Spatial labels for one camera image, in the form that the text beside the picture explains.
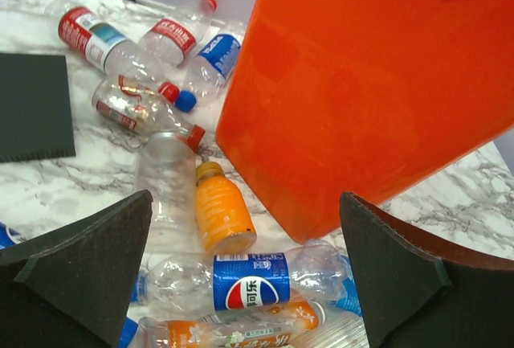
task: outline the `bottle neck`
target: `bottle neck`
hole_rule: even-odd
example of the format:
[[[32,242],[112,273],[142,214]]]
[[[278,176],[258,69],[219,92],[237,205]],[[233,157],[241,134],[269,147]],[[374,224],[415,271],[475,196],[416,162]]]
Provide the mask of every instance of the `bottle neck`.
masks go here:
[[[203,181],[205,181],[208,178],[219,177],[219,176],[224,177],[225,174],[221,170],[209,171],[209,172],[205,173],[199,180],[197,180],[196,186],[200,186],[200,183],[202,183]]]

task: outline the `orange juice bottle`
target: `orange juice bottle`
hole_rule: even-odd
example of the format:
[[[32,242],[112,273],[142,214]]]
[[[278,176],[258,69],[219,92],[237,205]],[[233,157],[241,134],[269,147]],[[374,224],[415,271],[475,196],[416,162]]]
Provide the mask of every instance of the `orange juice bottle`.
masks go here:
[[[196,219],[205,250],[235,254],[249,248],[257,234],[239,188],[216,162],[196,169]]]

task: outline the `orange plastic container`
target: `orange plastic container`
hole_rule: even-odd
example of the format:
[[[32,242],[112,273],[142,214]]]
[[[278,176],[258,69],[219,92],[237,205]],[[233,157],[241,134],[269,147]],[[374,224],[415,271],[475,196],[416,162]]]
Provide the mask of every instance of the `orange plastic container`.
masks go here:
[[[257,0],[217,140],[303,242],[513,126],[513,85],[514,0]]]

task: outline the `pepsi logo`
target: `pepsi logo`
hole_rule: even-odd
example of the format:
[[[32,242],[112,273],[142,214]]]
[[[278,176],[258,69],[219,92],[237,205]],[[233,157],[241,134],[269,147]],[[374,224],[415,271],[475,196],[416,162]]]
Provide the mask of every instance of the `pepsi logo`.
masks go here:
[[[266,279],[248,276],[232,285],[226,295],[227,309],[241,309],[249,306],[271,305],[279,302],[279,294]]]

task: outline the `blue label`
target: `blue label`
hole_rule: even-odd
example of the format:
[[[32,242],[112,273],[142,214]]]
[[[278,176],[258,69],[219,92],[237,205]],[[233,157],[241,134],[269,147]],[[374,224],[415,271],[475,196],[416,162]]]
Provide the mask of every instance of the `blue label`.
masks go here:
[[[216,35],[198,53],[226,80],[235,67],[241,44],[231,35]]]
[[[0,222],[0,249],[5,249],[23,242],[25,239],[10,227]]]
[[[346,297],[341,298],[334,305],[337,308],[347,310],[349,312],[355,313],[359,317],[362,317],[361,303],[359,302],[359,296],[357,295],[357,286],[353,280],[353,274],[350,268],[350,260],[346,256],[341,256],[341,258],[348,267],[348,277],[343,281],[343,285],[346,289]]]
[[[288,302],[288,262],[283,253],[214,257],[214,308],[241,309]]]

